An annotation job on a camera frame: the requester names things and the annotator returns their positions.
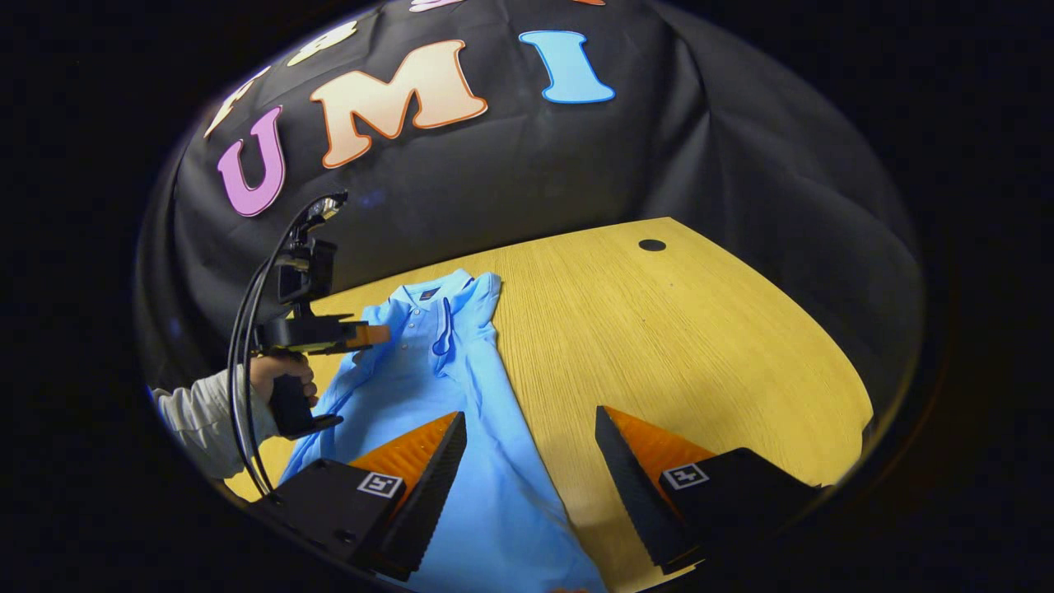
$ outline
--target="polo shirt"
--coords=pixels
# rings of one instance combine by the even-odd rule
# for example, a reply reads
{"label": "polo shirt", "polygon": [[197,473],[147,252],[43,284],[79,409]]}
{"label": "polo shirt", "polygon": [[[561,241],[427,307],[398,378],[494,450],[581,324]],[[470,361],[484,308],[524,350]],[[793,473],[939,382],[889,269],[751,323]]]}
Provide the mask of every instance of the polo shirt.
{"label": "polo shirt", "polygon": [[568,525],[496,348],[501,278],[458,269],[406,284],[362,320],[391,340],[345,357],[315,414],[344,422],[299,440],[281,481],[318,458],[348,463],[454,411],[468,443],[421,568],[421,592],[605,591]]}

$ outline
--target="human hand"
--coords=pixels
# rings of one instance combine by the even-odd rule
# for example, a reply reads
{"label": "human hand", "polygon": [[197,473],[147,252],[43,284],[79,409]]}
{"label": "human hand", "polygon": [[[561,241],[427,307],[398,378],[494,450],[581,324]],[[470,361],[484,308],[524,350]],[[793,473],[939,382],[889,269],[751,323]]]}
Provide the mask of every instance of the human hand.
{"label": "human hand", "polygon": [[290,353],[289,355],[275,355],[253,359],[249,365],[249,382],[253,387],[256,395],[264,400],[264,403],[271,403],[271,396],[274,394],[274,380],[291,375],[300,380],[304,386],[304,397],[308,398],[308,406],[314,408],[318,403],[315,395],[318,387],[313,383],[315,374],[308,365],[308,358],[304,355]]}

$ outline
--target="blue letter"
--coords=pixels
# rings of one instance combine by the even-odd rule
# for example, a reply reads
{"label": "blue letter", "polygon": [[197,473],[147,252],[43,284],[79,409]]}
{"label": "blue letter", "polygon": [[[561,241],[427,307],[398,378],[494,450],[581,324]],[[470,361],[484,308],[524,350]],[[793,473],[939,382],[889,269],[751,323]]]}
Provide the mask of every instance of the blue letter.
{"label": "blue letter", "polygon": [[614,90],[597,79],[582,50],[585,35],[573,31],[531,31],[520,40],[538,50],[549,71],[542,96],[554,103],[597,103],[614,97]]}

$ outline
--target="gray sleeve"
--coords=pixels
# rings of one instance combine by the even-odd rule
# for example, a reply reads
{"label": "gray sleeve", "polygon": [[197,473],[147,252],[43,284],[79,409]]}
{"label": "gray sleeve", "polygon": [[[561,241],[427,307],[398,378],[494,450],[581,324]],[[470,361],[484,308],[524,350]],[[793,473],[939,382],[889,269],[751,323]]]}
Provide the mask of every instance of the gray sleeve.
{"label": "gray sleeve", "polygon": [[[241,369],[241,365],[237,368],[236,377],[239,380],[235,382],[236,401],[239,403],[245,401],[240,381]],[[262,442],[278,434],[278,429],[275,427],[271,411],[252,387],[250,393],[256,439]],[[178,388],[171,394],[163,390],[153,390],[152,394],[164,423],[202,473],[210,478],[227,479],[245,469],[231,427],[227,371],[199,379],[189,390]],[[245,417],[243,413],[239,415],[242,424],[248,429]],[[248,430],[245,442],[248,446]]]}

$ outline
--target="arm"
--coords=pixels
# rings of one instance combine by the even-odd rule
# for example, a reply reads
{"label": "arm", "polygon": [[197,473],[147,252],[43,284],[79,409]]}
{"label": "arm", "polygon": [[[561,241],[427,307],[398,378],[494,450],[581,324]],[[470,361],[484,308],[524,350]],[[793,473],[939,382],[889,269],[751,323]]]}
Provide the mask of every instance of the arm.
{"label": "arm", "polygon": [[[241,367],[237,368],[240,379]],[[250,394],[253,407],[253,426],[258,442],[278,434],[274,417],[268,408],[276,377],[293,375],[300,377],[304,395],[309,403],[317,403],[312,380],[314,374],[302,359],[277,359],[264,357],[250,367]],[[242,383],[235,381],[236,401],[245,401]],[[238,455],[231,427],[231,410],[227,395],[227,371],[222,371],[194,382],[191,388],[179,388],[172,393],[153,390],[158,412],[183,451],[208,477],[227,479],[245,469]],[[245,414],[239,414],[245,421]]]}

